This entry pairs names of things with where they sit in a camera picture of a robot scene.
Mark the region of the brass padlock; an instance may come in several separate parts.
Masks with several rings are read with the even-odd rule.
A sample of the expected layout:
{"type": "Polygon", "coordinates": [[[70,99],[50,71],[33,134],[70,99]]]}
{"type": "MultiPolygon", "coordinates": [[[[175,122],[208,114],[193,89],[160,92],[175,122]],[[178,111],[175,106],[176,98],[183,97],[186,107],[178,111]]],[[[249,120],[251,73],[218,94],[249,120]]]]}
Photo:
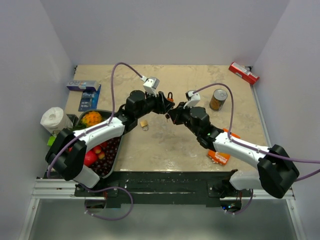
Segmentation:
{"type": "Polygon", "coordinates": [[[146,120],[142,120],[140,122],[140,126],[142,128],[143,131],[148,131],[149,130],[149,124],[146,120]]]}

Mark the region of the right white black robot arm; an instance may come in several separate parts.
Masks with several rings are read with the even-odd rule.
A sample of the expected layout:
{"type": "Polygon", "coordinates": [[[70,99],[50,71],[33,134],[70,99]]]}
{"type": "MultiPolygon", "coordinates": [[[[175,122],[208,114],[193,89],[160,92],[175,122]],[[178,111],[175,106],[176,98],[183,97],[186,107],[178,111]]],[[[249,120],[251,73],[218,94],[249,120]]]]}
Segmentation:
{"type": "Polygon", "coordinates": [[[226,153],[257,170],[257,174],[234,173],[223,183],[223,192],[230,197],[243,189],[263,189],[281,199],[300,175],[295,164],[286,158],[287,152],[279,145],[260,146],[236,139],[229,132],[215,127],[205,108],[184,107],[180,103],[166,117],[175,125],[184,125],[205,149],[226,153]]]}

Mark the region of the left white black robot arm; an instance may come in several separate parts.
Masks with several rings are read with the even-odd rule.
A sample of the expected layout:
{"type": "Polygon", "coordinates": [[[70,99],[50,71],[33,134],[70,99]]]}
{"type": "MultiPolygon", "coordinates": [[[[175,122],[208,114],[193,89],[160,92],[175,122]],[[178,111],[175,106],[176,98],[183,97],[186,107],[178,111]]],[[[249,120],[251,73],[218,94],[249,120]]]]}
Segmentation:
{"type": "Polygon", "coordinates": [[[161,91],[156,95],[132,91],[125,104],[107,120],[82,130],[63,129],[46,154],[47,173],[54,169],[64,180],[74,180],[86,186],[92,196],[99,196],[104,184],[84,164],[86,153],[105,141],[127,134],[138,125],[139,118],[151,112],[165,115],[174,105],[161,91]]]}

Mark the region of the orange black padlock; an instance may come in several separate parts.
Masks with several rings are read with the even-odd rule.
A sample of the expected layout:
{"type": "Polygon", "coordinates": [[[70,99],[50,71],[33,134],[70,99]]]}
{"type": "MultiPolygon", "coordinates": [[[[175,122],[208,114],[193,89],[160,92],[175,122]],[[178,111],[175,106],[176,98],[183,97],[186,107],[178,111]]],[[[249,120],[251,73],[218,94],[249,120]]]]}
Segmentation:
{"type": "Polygon", "coordinates": [[[166,99],[167,99],[168,101],[170,101],[170,102],[173,103],[173,102],[174,102],[173,93],[172,93],[172,92],[169,92],[166,99]]]}

